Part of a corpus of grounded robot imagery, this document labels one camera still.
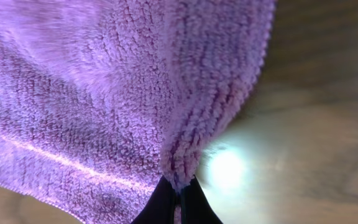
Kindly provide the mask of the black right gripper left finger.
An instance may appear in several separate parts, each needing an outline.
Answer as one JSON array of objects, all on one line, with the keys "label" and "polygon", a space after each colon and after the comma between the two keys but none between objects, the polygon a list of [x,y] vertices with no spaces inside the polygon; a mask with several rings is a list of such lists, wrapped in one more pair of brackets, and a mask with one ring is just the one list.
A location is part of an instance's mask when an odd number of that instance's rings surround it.
[{"label": "black right gripper left finger", "polygon": [[131,224],[174,224],[176,197],[171,183],[161,177],[146,206]]}]

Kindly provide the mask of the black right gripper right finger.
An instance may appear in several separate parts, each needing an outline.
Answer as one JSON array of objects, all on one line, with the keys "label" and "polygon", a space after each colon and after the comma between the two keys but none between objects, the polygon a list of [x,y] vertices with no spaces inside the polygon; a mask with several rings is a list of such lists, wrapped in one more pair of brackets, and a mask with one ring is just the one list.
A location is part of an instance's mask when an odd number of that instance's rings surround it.
[{"label": "black right gripper right finger", "polygon": [[208,203],[196,177],[181,190],[180,205],[182,224],[223,224]]}]

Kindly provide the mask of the purple microfiber cloth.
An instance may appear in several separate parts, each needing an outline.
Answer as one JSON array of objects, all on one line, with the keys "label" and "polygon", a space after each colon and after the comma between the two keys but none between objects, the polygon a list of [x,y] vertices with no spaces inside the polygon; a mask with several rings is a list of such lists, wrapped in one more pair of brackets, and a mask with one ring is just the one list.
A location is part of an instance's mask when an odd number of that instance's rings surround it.
[{"label": "purple microfiber cloth", "polygon": [[83,223],[175,190],[248,98],[272,0],[0,1],[0,186]]}]

